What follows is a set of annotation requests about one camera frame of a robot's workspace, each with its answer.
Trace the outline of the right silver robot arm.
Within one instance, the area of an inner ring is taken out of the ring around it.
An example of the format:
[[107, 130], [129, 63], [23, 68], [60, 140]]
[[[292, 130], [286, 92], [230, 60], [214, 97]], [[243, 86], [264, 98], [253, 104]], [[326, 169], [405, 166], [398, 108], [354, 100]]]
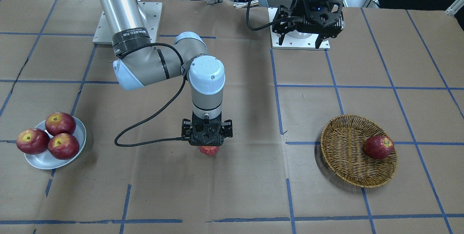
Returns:
[[125, 90], [134, 90], [178, 76], [189, 82], [192, 119], [184, 119], [177, 141], [192, 146], [221, 146], [233, 136], [231, 120], [222, 121], [223, 63], [209, 54], [194, 32], [179, 34], [173, 45], [150, 37], [139, 0], [100, 0], [111, 31], [115, 76]]

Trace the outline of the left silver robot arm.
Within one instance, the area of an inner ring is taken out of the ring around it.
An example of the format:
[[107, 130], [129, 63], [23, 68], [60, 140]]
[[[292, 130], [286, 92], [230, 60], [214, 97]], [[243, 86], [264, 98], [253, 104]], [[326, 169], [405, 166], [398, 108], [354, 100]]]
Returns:
[[345, 28], [344, 0], [258, 0], [268, 8], [274, 49], [328, 50]]

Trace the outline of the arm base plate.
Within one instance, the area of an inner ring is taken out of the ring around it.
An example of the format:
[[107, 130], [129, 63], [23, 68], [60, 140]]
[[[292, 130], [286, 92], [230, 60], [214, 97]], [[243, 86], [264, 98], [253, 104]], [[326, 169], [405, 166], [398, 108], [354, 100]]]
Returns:
[[288, 49], [288, 50], [328, 50], [330, 43], [328, 39], [323, 40], [319, 48], [315, 47], [317, 34], [301, 33], [297, 30], [291, 31], [285, 35], [283, 43], [280, 45], [280, 37], [270, 31], [271, 46], [273, 49]]
[[138, 27], [146, 28], [151, 42], [158, 41], [162, 3], [138, 2], [136, 8], [129, 7], [128, 12], [124, 11], [124, 7], [108, 6], [104, 8], [94, 34], [93, 43], [111, 45], [114, 34]]

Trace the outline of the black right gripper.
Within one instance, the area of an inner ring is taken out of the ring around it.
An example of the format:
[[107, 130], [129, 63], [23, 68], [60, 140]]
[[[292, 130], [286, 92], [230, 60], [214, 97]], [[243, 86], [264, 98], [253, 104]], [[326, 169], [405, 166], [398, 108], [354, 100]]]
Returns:
[[192, 146], [222, 146], [225, 138], [233, 137], [232, 120], [221, 120], [221, 114], [214, 119], [208, 115], [198, 117], [192, 113], [192, 120], [183, 119], [181, 140]]

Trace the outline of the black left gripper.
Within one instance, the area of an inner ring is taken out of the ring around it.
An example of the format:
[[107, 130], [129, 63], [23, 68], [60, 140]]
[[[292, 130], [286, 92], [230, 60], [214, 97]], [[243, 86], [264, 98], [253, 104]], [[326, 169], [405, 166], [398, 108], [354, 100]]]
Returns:
[[292, 8], [280, 5], [272, 21], [278, 45], [283, 45], [286, 34], [297, 30], [318, 34], [315, 49], [327, 46], [328, 39], [337, 37], [345, 28], [343, 5], [343, 0], [296, 0]]

